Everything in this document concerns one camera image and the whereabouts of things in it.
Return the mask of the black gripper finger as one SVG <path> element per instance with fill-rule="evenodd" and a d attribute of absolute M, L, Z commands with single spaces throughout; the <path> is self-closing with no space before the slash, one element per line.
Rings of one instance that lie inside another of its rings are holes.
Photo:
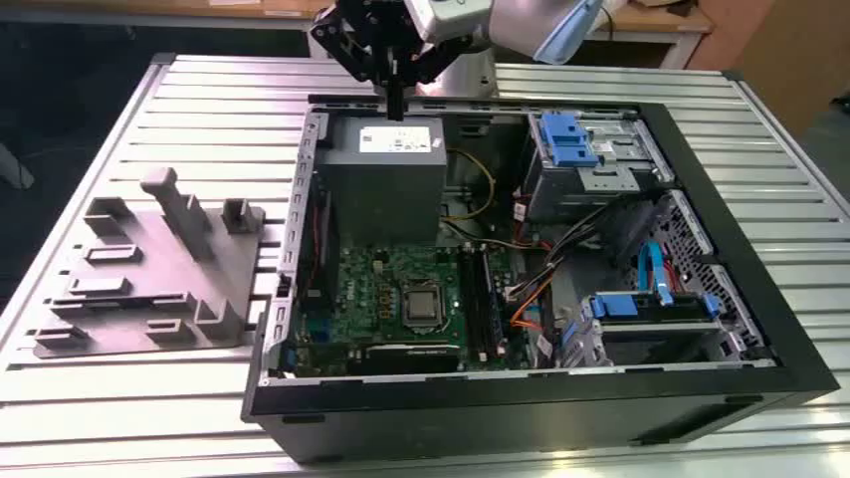
<path fill-rule="evenodd" d="M 418 53 L 413 45 L 396 47 L 396 121 L 404 119 L 408 90 L 429 84 L 457 56 L 457 40 L 445 40 Z"/>
<path fill-rule="evenodd" d="M 397 76 L 393 52 L 374 12 L 320 12 L 310 38 L 358 82 L 370 82 L 386 102 L 386 118 L 397 119 Z"/>

